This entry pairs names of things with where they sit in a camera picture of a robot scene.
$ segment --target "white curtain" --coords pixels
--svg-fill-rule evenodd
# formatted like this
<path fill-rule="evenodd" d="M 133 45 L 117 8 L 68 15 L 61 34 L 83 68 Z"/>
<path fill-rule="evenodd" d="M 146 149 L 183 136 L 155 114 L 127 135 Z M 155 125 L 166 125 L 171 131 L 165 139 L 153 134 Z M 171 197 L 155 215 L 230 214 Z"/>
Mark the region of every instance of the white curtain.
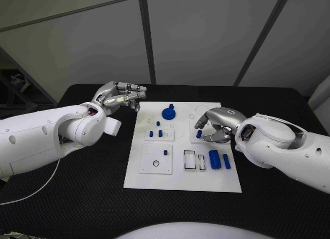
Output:
<path fill-rule="evenodd" d="M 322 124 L 330 134 L 330 76 L 319 85 L 310 98 L 309 105 L 322 121 Z"/>

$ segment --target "peg board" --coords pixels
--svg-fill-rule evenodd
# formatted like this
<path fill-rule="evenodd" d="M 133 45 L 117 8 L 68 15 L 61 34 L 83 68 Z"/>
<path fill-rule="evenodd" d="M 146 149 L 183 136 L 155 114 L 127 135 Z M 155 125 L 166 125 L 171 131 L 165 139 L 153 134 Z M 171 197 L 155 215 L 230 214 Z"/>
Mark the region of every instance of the peg board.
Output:
<path fill-rule="evenodd" d="M 231 149 L 231 143 L 217 144 L 208 143 L 195 139 L 195 132 L 192 127 L 199 120 L 204 113 L 221 107 L 221 103 L 212 102 L 142 102 L 142 111 L 137 116 L 135 138 L 129 158 L 127 175 L 124 181 L 124 188 L 139 189 L 163 189 L 163 190 L 186 190 L 186 191 L 209 191 L 209 192 L 234 192 L 241 193 L 241 182 L 235 166 L 235 159 Z M 166 120 L 162 117 L 162 112 L 169 105 L 175 105 L 176 117 Z M 175 131 L 175 141 L 149 140 L 149 132 L 159 134 L 159 130 Z M 204 135 L 214 133 L 211 122 L 204 129 Z M 156 152 L 155 161 L 162 163 L 166 159 L 162 147 L 172 146 L 171 160 L 172 170 L 169 173 L 159 173 L 159 170 L 150 170 L 150 173 L 142 173 L 145 169 L 145 161 L 153 164 L 152 159 L 145 159 L 145 145 L 153 148 Z M 212 169 L 209 151 L 220 151 L 221 169 Z M 195 151 L 195 155 L 205 155 L 207 171 L 186 171 L 185 170 L 185 150 Z M 224 154 L 228 154 L 231 169 L 227 169 L 224 162 Z"/>

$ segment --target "black table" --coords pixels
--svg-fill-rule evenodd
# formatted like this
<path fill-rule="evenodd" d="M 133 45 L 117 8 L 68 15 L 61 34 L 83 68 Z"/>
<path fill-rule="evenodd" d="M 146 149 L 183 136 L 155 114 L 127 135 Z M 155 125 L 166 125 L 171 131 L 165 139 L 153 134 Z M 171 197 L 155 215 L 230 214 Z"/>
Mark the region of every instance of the black table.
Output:
<path fill-rule="evenodd" d="M 328 135 L 294 89 L 146 86 L 145 101 L 221 102 L 247 117 L 268 114 Z M 90 101 L 100 87 L 74 85 L 60 107 Z M 243 194 L 124 189 L 137 114 L 122 108 L 113 117 L 123 121 L 119 136 L 104 134 L 93 147 L 61 161 L 51 183 L 32 198 L 0 206 L 2 229 L 51 239 L 114 238 L 140 227 L 185 221 L 235 226 L 280 239 L 330 238 L 330 195 L 280 170 L 256 166 L 235 150 Z M 34 193 L 55 166 L 12 177 L 0 203 Z"/>

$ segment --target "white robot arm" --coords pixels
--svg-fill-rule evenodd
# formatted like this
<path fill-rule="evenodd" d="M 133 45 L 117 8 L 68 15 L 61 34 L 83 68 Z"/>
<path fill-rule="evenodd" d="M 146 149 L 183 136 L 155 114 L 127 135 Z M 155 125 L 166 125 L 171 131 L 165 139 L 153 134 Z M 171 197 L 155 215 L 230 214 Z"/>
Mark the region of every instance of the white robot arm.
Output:
<path fill-rule="evenodd" d="M 103 133 L 117 136 L 122 122 L 111 115 L 120 106 L 137 112 L 137 98 L 147 88 L 123 82 L 107 83 L 91 102 L 0 120 L 0 177 L 29 172 L 93 146 Z M 64 136 L 70 142 L 60 143 Z"/>
<path fill-rule="evenodd" d="M 283 119 L 257 114 L 247 118 L 230 108 L 211 109 L 195 128 L 204 128 L 211 120 L 214 135 L 205 141 L 225 143 L 235 135 L 237 150 L 263 167 L 277 167 L 293 179 L 330 193 L 330 137 L 307 132 Z M 303 132 L 294 133 L 286 125 Z"/>

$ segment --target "robotic hand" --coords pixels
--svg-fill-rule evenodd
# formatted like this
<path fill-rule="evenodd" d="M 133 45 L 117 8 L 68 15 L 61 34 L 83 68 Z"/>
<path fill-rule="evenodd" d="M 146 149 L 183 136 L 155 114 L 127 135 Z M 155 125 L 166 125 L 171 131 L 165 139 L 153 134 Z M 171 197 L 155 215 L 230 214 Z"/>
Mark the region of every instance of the robotic hand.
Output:
<path fill-rule="evenodd" d="M 109 116 L 122 106 L 139 112 L 136 99 L 146 98 L 146 91 L 143 86 L 110 82 L 91 102 L 0 120 L 0 177 L 29 172 L 93 146 L 104 132 L 117 136 L 122 122 Z M 60 136 L 70 142 L 61 143 Z"/>
<path fill-rule="evenodd" d="M 293 179 L 330 193 L 330 137 L 307 132 L 289 121 L 257 114 L 247 118 L 241 112 L 221 107 L 201 117 L 195 128 L 211 120 L 214 135 L 208 142 L 227 143 L 235 135 L 237 150 L 263 168 L 277 167 Z M 303 132 L 294 132 L 292 124 Z"/>

